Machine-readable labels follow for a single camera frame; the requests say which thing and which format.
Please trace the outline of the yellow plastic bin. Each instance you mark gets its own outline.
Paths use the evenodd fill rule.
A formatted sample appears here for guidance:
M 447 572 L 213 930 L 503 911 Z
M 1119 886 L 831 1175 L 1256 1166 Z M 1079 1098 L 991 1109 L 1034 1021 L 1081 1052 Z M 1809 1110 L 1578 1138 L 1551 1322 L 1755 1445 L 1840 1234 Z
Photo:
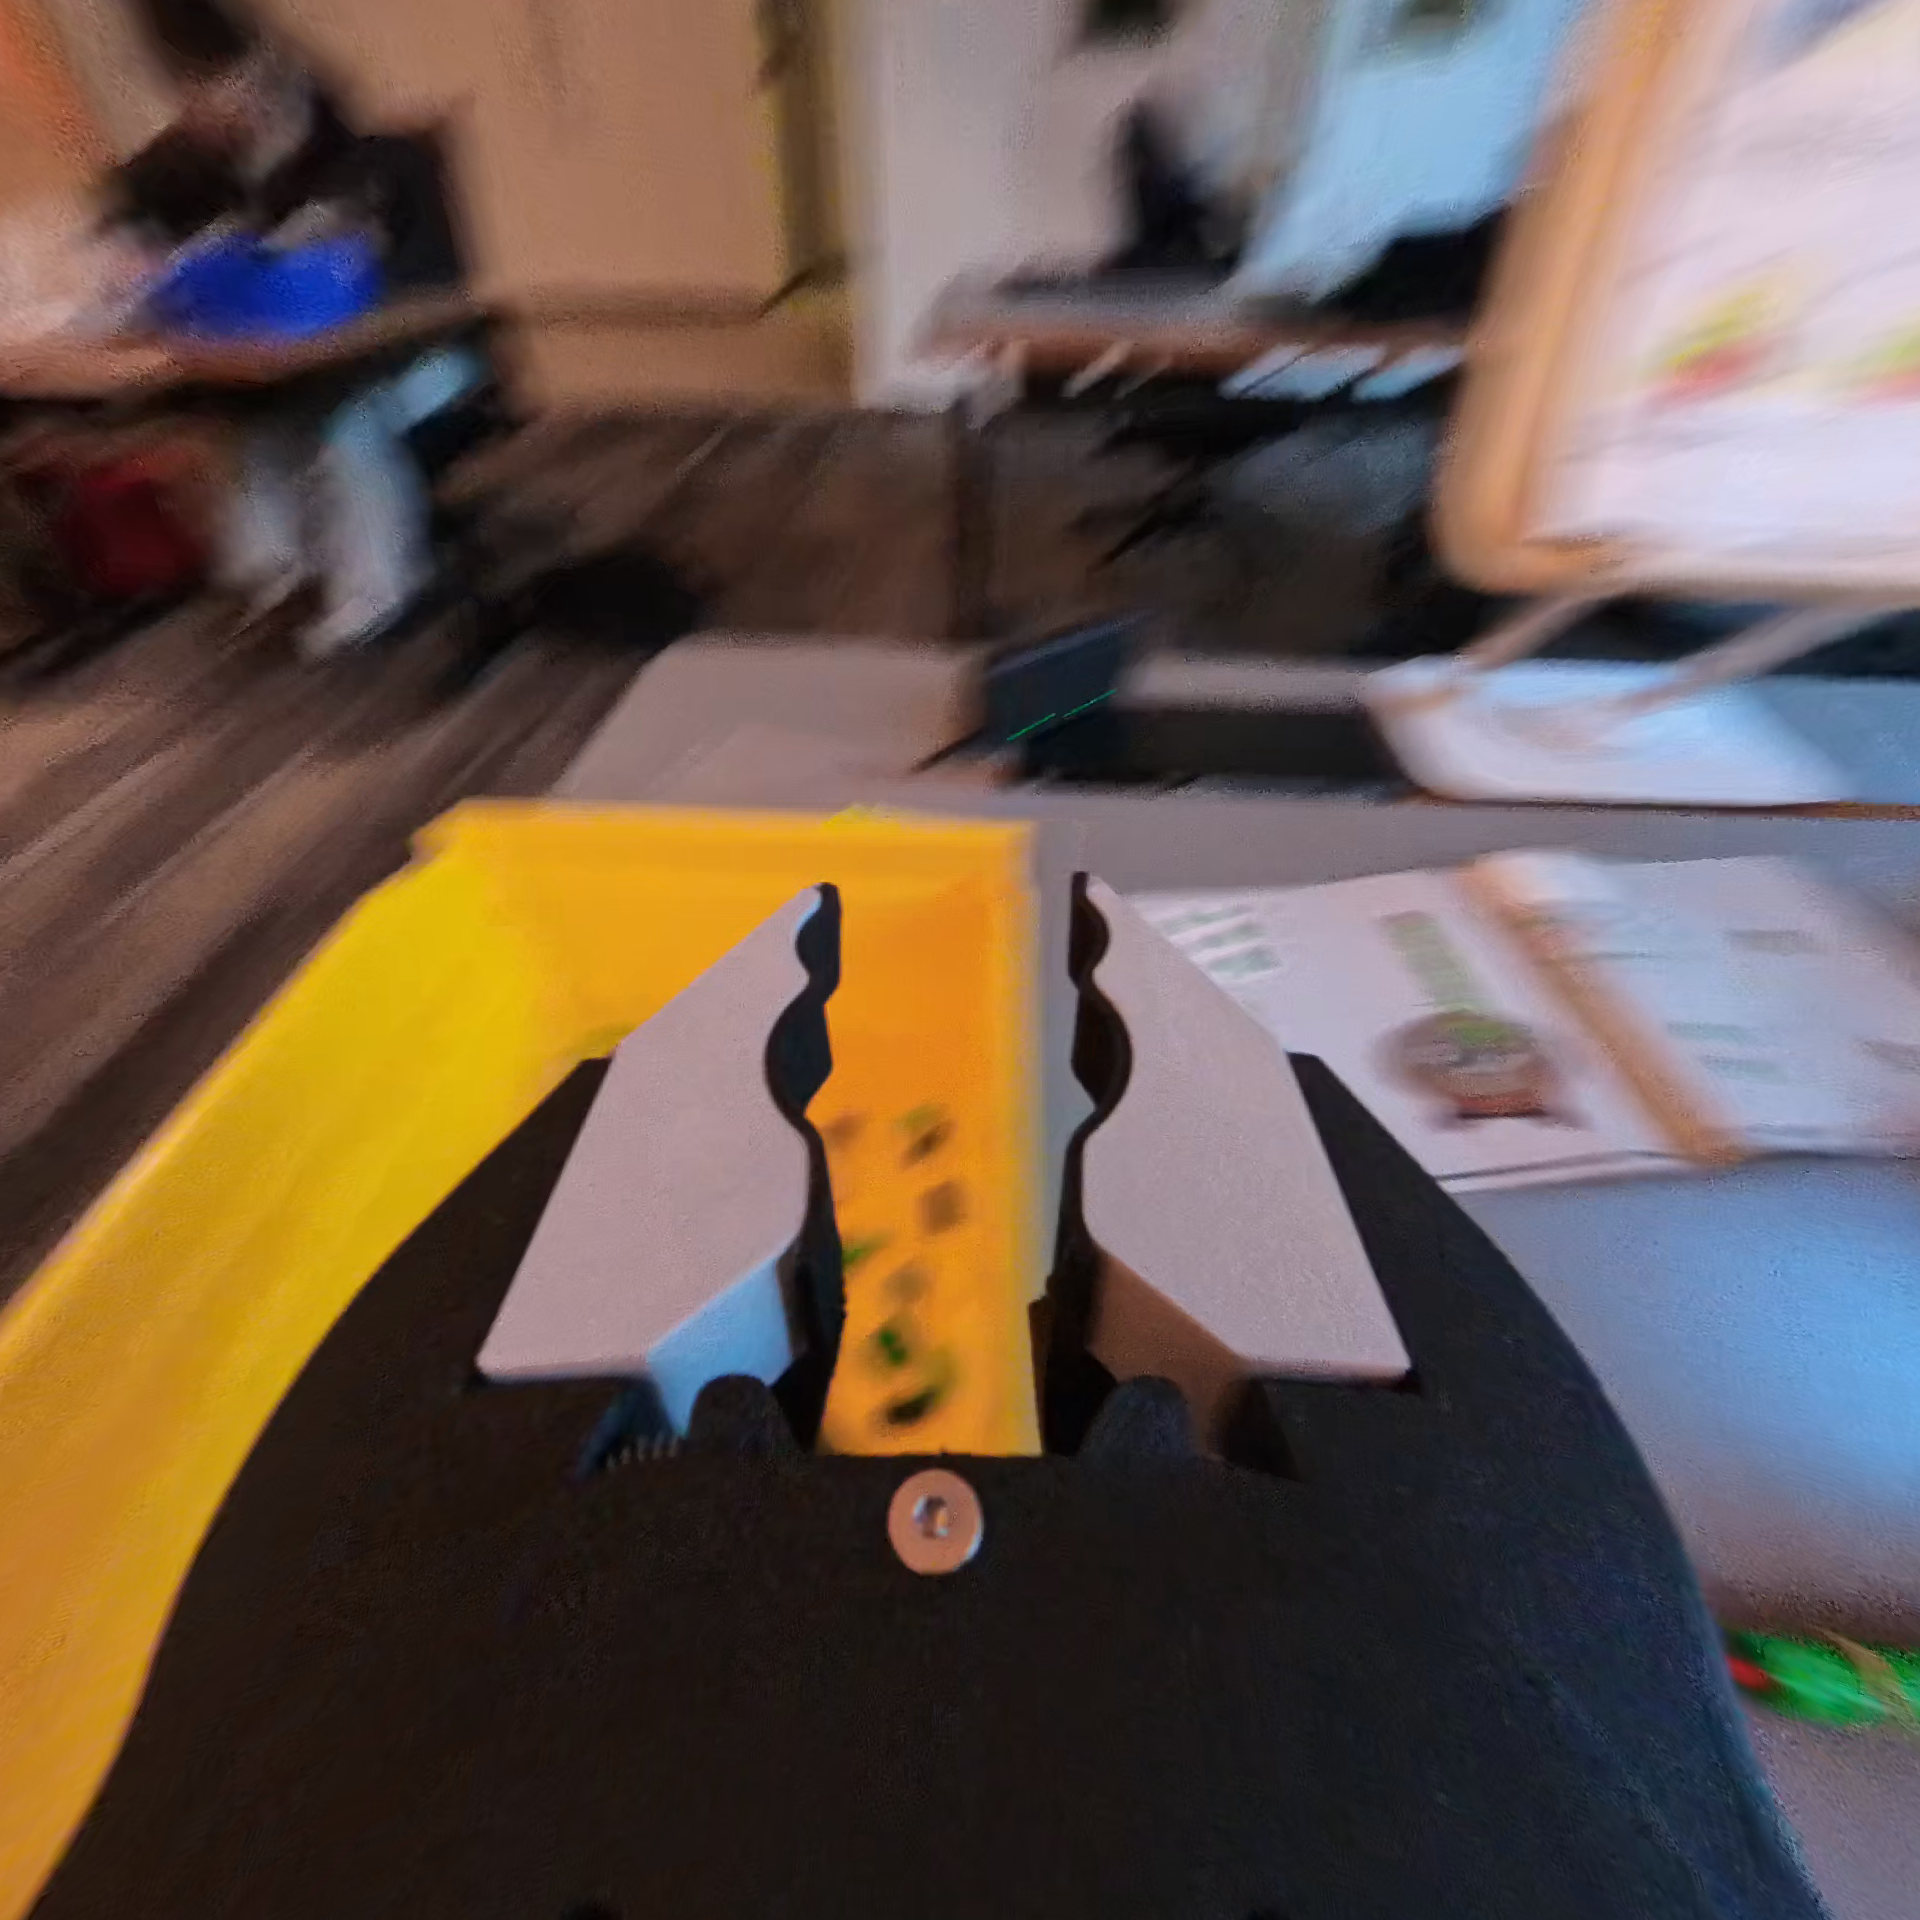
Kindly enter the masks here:
M 416 839 L 4 1310 L 3 1902 L 100 1790 L 217 1503 L 375 1270 L 584 1060 L 812 882 L 840 886 L 831 1120 L 941 1106 L 976 1199 L 936 1279 L 961 1358 L 906 1437 L 1040 1448 L 1040 904 L 1020 823 L 466 802 Z

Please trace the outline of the green bamboo stalk model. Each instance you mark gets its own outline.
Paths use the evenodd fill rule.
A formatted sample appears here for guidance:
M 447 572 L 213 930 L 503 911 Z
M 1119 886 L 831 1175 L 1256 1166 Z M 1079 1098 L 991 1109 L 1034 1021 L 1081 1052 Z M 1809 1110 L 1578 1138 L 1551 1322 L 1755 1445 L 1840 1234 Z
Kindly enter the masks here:
M 1917 1736 L 1917 1652 L 1840 1633 L 1795 1639 L 1727 1628 L 1735 1686 L 1783 1716 Z

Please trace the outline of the red container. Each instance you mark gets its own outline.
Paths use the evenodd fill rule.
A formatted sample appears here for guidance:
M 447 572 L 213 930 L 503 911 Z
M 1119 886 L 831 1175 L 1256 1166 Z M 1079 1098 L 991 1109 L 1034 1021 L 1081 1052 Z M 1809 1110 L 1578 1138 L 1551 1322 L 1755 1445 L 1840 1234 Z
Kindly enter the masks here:
M 56 545 L 89 598 L 168 597 L 201 576 L 201 545 L 168 487 L 135 464 L 85 464 L 61 479 Z

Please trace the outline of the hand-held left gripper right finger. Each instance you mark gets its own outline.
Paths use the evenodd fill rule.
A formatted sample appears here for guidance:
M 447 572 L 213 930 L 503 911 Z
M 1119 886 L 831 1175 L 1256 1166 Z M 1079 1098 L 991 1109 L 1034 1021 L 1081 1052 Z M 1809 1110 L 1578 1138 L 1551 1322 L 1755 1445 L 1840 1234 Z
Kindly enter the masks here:
M 1040 1431 L 1079 1452 L 1133 1380 L 1229 1455 L 1268 1385 L 1404 1390 L 1413 1360 L 1284 1046 L 1114 886 L 1072 874 Z

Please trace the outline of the blue plastic bin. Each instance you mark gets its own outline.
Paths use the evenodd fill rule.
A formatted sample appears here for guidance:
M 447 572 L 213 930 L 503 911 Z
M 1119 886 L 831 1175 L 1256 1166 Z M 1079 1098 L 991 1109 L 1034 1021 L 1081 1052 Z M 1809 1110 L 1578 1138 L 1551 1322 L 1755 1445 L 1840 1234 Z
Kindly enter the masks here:
M 143 296 L 159 333 L 215 343 L 305 340 L 375 312 L 387 270 L 363 233 L 282 247 L 226 231 L 176 250 Z

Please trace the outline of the open instruction booklet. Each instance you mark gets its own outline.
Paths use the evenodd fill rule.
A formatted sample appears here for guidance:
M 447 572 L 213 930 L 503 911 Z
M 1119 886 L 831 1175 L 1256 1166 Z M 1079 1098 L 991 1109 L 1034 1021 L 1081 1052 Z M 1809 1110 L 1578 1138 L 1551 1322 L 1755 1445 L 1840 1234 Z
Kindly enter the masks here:
M 1130 904 L 1459 1192 L 1915 1159 L 1915 936 L 1789 860 L 1512 850 Z

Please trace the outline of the long background work table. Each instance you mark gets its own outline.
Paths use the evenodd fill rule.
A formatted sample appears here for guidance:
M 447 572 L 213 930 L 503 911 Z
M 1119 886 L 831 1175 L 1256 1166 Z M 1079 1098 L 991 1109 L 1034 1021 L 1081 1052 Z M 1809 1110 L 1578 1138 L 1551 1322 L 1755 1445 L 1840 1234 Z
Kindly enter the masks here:
M 3 408 L 153 408 L 204 394 L 277 392 L 354 383 L 447 345 L 484 340 L 500 316 L 466 294 L 384 303 L 344 326 L 299 338 L 213 340 L 195 336 L 77 333 L 3 350 Z

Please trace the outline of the grey desk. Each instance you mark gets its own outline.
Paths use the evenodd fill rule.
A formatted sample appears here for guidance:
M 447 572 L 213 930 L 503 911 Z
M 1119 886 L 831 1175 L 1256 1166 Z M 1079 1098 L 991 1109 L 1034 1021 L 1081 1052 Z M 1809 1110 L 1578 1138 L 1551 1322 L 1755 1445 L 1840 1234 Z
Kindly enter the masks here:
M 1056 857 L 1122 890 L 1404 872 L 1503 847 L 1792 857 L 1915 926 L 1912 684 L 1769 687 L 1855 796 L 1835 814 L 1769 816 L 992 783 L 959 753 L 969 668 L 881 640 L 685 640 L 639 671 L 552 793 L 985 808 L 1045 823 Z M 1624 1415 L 1717 1613 L 1915 1642 L 1915 1168 L 1768 1161 L 1484 1192 L 1467 1212 Z

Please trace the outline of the printed instruction sheet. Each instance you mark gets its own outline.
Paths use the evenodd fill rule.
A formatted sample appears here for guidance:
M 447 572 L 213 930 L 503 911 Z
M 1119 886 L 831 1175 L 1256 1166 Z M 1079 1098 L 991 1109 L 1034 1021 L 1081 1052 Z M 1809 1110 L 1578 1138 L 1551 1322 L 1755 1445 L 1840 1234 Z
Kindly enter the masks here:
M 1915 566 L 1915 4 L 1712 4 L 1583 325 L 1543 536 Z

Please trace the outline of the black power adapter box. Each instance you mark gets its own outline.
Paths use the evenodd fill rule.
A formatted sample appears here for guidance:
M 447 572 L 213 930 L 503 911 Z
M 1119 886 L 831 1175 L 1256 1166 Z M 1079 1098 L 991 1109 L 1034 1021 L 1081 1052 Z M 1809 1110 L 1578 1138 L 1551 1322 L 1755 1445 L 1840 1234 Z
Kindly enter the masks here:
M 1114 701 L 1146 634 L 1138 615 L 1105 615 L 992 647 L 976 671 L 976 741 L 1034 752 Z

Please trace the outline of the pile of small green pieces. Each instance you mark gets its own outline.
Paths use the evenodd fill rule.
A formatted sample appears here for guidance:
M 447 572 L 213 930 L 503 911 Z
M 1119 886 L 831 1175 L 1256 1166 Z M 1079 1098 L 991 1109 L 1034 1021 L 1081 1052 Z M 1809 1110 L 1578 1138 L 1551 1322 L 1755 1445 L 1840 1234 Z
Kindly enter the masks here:
M 831 1390 L 840 1447 L 896 1452 L 924 1437 L 967 1376 L 949 1269 L 967 1190 L 941 1101 L 843 1110 L 824 1128 L 845 1322 Z

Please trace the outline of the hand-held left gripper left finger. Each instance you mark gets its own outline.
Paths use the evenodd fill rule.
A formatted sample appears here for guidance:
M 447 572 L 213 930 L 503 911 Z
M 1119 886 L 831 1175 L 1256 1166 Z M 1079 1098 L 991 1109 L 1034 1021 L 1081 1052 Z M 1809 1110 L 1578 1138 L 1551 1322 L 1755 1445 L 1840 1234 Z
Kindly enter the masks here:
M 848 1306 L 809 1104 L 842 930 L 840 890 L 801 889 L 613 1049 L 480 1377 L 634 1385 L 644 1431 L 685 1437 L 703 1391 L 744 1376 L 821 1434 Z

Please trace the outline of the white document stand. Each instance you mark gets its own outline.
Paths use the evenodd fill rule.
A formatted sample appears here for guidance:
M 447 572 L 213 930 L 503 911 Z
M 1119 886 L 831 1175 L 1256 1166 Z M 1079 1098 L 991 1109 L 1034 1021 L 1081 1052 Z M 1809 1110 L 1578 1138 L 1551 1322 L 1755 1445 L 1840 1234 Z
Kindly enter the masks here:
M 1760 697 L 1781 668 L 1915 613 L 1915 566 L 1835 577 L 1647 566 L 1538 532 L 1538 481 L 1572 390 L 1583 312 L 1650 176 L 1689 29 L 1712 4 L 1595 4 L 1568 101 L 1536 148 L 1485 285 L 1432 494 L 1436 556 L 1515 597 L 1449 658 L 1391 665 L 1362 703 L 1404 775 L 1440 799 L 1815 808 L 1837 760 Z

